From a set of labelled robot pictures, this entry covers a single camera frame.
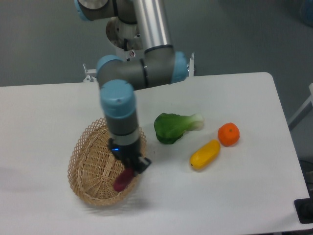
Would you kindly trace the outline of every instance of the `toy vegetable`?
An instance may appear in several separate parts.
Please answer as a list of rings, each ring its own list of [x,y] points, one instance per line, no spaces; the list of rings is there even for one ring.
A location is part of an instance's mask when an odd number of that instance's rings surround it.
[[[220,142],[211,140],[191,156],[190,165],[196,170],[204,168],[217,158],[220,149]]]
[[[156,138],[164,144],[173,144],[186,131],[203,127],[204,118],[201,114],[181,116],[178,114],[161,114],[154,123]]]

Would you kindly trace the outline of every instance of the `yellow squash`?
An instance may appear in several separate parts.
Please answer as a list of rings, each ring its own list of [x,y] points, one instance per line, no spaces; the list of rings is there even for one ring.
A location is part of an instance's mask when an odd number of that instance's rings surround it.
[[[196,170],[204,168],[216,159],[220,149],[220,142],[218,140],[211,140],[191,156],[190,165]]]

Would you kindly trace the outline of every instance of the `green vegetable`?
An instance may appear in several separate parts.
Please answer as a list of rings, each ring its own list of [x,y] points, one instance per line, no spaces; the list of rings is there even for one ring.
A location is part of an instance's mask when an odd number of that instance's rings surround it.
[[[174,144],[186,131],[203,127],[201,114],[181,116],[178,114],[160,114],[155,120],[156,138],[164,144]]]

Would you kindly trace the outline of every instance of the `woven basket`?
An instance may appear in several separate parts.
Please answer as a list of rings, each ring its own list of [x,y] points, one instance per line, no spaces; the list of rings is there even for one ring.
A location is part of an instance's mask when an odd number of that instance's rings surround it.
[[[146,138],[140,130],[141,154],[145,156]],[[89,204],[112,205],[124,199],[134,188],[139,176],[122,192],[113,189],[116,177],[125,169],[108,149],[109,133],[101,118],[83,132],[76,144],[68,166],[68,181],[74,193]]]

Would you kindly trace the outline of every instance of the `toy orange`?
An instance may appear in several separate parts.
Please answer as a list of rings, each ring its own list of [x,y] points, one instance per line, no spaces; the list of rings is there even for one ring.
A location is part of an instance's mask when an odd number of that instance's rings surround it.
[[[222,145],[229,147],[239,140],[240,132],[238,127],[230,122],[220,127],[218,137]]]

